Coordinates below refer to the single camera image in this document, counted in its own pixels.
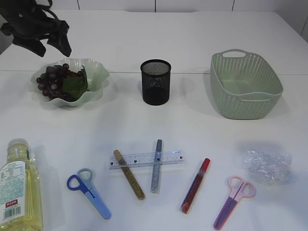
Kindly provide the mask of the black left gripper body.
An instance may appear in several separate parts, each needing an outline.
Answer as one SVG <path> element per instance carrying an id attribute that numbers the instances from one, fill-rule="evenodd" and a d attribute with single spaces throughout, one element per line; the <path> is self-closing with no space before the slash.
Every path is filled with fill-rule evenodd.
<path id="1" fill-rule="evenodd" d="M 51 11 L 53 1 L 40 4 L 35 0 L 2 0 L 0 15 L 7 21 L 1 30 L 5 35 L 29 40 L 47 39 L 60 46 L 60 20 Z"/>

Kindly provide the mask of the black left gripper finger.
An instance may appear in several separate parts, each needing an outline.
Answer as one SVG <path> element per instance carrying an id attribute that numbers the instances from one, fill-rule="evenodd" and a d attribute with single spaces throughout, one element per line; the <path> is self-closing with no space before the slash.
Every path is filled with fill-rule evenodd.
<path id="1" fill-rule="evenodd" d="M 39 40 L 26 40 L 23 42 L 24 48 L 35 53 L 39 57 L 44 57 L 46 48 Z"/>
<path id="2" fill-rule="evenodd" d="M 57 28 L 53 29 L 49 33 L 47 44 L 55 47 L 64 56 L 69 57 L 71 55 L 72 49 L 68 42 L 67 33 L 69 30 L 69 25 L 66 21 L 61 20 Z"/>

